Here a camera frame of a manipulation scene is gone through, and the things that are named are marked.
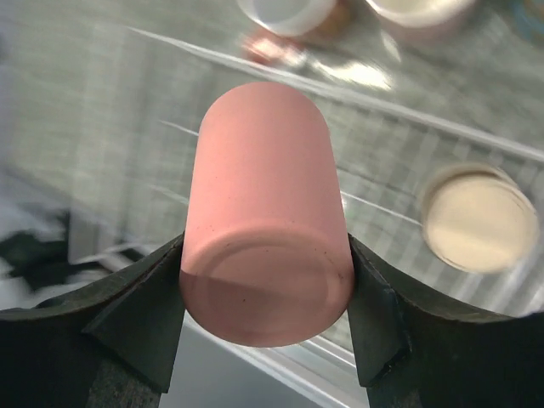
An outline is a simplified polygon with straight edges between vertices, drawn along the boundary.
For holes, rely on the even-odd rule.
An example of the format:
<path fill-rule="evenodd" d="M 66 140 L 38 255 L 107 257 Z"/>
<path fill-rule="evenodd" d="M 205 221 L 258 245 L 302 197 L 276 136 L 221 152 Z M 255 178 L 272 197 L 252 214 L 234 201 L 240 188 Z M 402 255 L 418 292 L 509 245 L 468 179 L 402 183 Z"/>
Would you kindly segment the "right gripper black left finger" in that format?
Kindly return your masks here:
<path fill-rule="evenodd" d="M 33 309 L 5 309 L 2 406 L 158 406 L 184 319 L 183 242 Z"/>

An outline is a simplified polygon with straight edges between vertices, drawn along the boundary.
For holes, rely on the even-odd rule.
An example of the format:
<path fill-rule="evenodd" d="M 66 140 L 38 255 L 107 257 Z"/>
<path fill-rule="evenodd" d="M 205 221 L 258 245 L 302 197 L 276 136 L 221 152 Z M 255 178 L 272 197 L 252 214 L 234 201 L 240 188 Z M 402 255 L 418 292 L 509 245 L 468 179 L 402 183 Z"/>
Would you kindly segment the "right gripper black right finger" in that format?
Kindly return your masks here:
<path fill-rule="evenodd" d="M 543 314 L 460 302 L 349 239 L 348 305 L 360 386 L 372 407 L 541 407 Z"/>

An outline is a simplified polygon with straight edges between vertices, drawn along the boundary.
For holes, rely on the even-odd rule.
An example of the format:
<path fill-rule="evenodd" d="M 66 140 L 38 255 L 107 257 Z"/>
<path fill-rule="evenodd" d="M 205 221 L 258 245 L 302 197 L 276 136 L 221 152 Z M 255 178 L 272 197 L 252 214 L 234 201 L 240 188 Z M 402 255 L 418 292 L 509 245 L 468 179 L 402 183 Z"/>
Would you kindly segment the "orange floral mug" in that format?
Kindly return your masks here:
<path fill-rule="evenodd" d="M 270 65 L 306 45 L 326 45 L 343 34 L 354 17 L 350 1 L 239 1 L 258 26 L 243 43 L 249 60 Z"/>

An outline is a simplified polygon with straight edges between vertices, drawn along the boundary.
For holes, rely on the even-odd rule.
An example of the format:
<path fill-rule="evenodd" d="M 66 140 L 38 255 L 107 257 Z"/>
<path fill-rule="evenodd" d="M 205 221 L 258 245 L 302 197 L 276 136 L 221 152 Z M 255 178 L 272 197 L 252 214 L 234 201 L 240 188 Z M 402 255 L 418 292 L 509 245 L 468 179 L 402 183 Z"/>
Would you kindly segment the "tall pink plastic cup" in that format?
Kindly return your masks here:
<path fill-rule="evenodd" d="M 179 277 L 193 319 L 252 347 L 335 323 L 354 266 L 326 121 L 278 82 L 219 97 L 199 129 Z"/>

